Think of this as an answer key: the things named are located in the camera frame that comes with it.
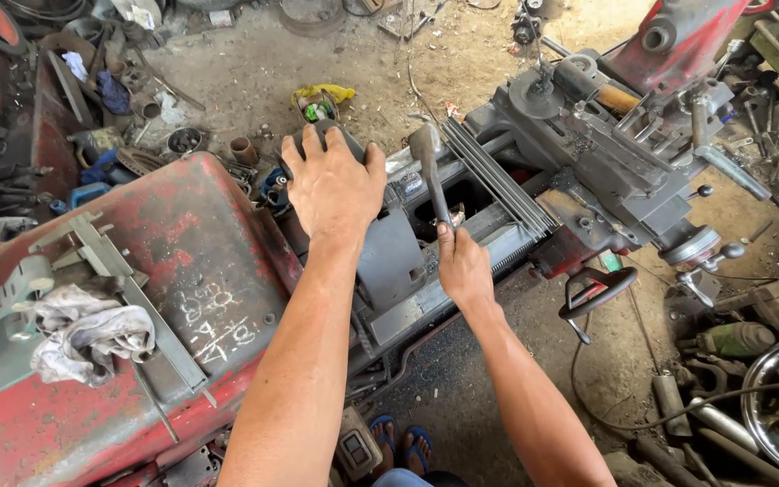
hand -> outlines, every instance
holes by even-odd
[[[456,306],[466,308],[494,303],[489,251],[480,247],[463,227],[455,235],[438,223],[440,285]]]
[[[312,124],[302,131],[303,161],[293,137],[281,145],[293,180],[287,193],[296,209],[299,223],[309,237],[338,236],[355,231],[364,237],[371,220],[384,204],[387,183],[386,157],[374,142],[365,148],[365,167],[353,158],[338,127],[326,131],[326,151]]]

left hand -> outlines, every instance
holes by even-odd
[[[302,147],[304,161],[293,137],[288,135],[281,145],[281,157],[293,174],[287,193],[302,229],[310,238],[338,236],[349,230],[364,236],[384,204],[384,153],[371,142],[365,149],[365,165],[361,165],[338,127],[326,131],[324,151],[312,124],[303,129]]]

concrete floor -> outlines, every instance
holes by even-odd
[[[635,31],[650,3],[546,0],[550,21],[545,32],[572,50],[581,46],[602,50]],[[417,88],[437,113],[444,113],[450,101],[464,114],[487,101],[499,83],[531,66],[531,58],[536,57],[532,49],[510,55],[503,48],[511,41],[514,8],[511,0],[493,10],[475,9],[460,0],[449,3],[435,26],[415,38],[413,54],[408,46],[399,49],[379,33],[374,19],[349,18],[337,32],[306,39],[288,33],[271,9],[246,8],[234,28],[178,37],[147,57],[171,83],[208,107],[205,113],[186,107],[188,124],[208,132],[210,149],[222,157],[229,157],[228,140],[253,135],[261,124],[278,135],[297,130],[300,122],[290,96],[299,87],[318,83],[356,89],[356,97],[341,105],[342,121],[362,142],[374,140],[391,153],[420,123],[408,114],[427,112],[408,93],[409,55]],[[396,12],[397,28],[401,17]],[[141,144],[157,150],[174,128],[154,122]],[[746,136],[733,128],[724,134],[728,139]],[[267,140],[265,148],[279,139]],[[698,184],[713,185],[715,194],[694,200],[690,219],[696,225],[714,226],[725,242],[749,237],[765,220],[774,220],[745,257],[726,262],[721,272],[778,275],[774,262],[779,258],[779,210],[770,202],[756,202],[712,170],[701,175]],[[673,282],[674,270],[658,260],[650,247],[635,252],[624,264],[641,267],[634,293],[644,326],[655,342],[656,359],[666,361],[674,356],[674,331],[666,322],[662,297],[666,282]],[[749,283],[724,281],[724,292]],[[600,451],[621,449],[623,442],[594,423],[572,393],[569,376],[577,338],[557,318],[562,293],[563,280],[537,285],[523,272],[509,279],[498,297],[507,320],[576,409]],[[650,390],[654,366],[630,294],[625,292],[598,309],[589,333],[593,344],[582,350],[577,381],[590,408],[611,421],[655,419],[659,413]],[[465,323],[449,326],[411,362],[410,377],[376,405],[375,413],[393,414],[402,428],[426,426],[435,441],[434,468],[454,471],[471,485],[530,484],[504,435],[481,351]]]

hammer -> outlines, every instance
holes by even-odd
[[[432,207],[435,208],[435,216],[439,222],[444,222],[453,229],[453,220],[449,215],[447,199],[440,187],[438,178],[438,163],[435,155],[440,151],[440,134],[431,122],[422,124],[408,137],[410,155],[414,161],[420,161],[422,178],[426,181],[428,195],[432,198]]]

blue flip-flop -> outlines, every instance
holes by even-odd
[[[416,453],[417,457],[420,458],[420,461],[422,462],[422,468],[425,470],[426,473],[428,473],[428,461],[426,461],[425,454],[422,453],[422,450],[417,446],[417,440],[422,437],[422,439],[426,440],[426,445],[428,445],[429,451],[432,450],[432,438],[428,437],[428,433],[426,430],[424,430],[420,426],[409,426],[405,431],[404,435],[407,436],[407,434],[410,433],[414,435],[414,445],[412,445],[410,448],[408,448],[406,451],[402,452],[402,455],[398,456],[398,459],[400,461],[406,462],[408,460],[408,457],[410,457],[411,453]]]
[[[395,438],[390,437],[387,434],[387,423],[392,423],[392,426],[394,426],[393,432],[395,433],[395,419],[393,419],[392,416],[388,414],[382,414],[377,418],[375,418],[375,420],[372,421],[371,426],[369,426],[369,429],[373,430],[377,425],[384,425],[384,432],[381,433],[378,437],[376,437],[375,441],[377,442],[378,445],[380,445],[381,440],[384,440],[387,442],[387,445],[389,445],[389,448],[395,451]]]

